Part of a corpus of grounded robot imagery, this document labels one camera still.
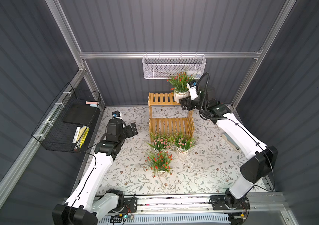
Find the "red flower plant white pot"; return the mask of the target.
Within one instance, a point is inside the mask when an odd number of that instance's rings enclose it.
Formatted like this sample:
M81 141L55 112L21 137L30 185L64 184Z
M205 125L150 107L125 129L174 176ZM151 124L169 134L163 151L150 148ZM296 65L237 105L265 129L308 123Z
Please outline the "red flower plant white pot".
M187 83L193 80L195 80L194 75L188 75L187 71L179 72L176 75L172 74L167 78L167 81L173 86L171 91L175 102L179 103L180 99L189 97Z

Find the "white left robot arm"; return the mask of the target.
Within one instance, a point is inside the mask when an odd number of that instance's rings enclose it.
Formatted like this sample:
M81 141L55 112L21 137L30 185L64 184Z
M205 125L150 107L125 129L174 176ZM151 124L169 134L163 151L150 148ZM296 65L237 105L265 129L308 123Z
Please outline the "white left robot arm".
M127 138L138 135L135 123L126 125L119 111L112 113L107 132L96 144L92 162L65 204L58 204L52 212L55 225L96 225L110 211L124 207L123 191L111 189L94 201L104 175L112 166Z

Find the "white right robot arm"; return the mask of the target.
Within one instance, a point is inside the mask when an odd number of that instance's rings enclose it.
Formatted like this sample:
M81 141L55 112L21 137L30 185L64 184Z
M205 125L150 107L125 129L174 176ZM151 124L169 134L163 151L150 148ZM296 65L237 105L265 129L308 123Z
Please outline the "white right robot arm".
M230 210L244 207L249 202L247 194L256 183L269 173L274 173L278 150L253 136L224 104L200 98L192 100L190 97L180 99L179 103L182 110L197 109L201 118L224 130L247 158L248 161L240 167L240 175L226 190L224 198L219 200Z

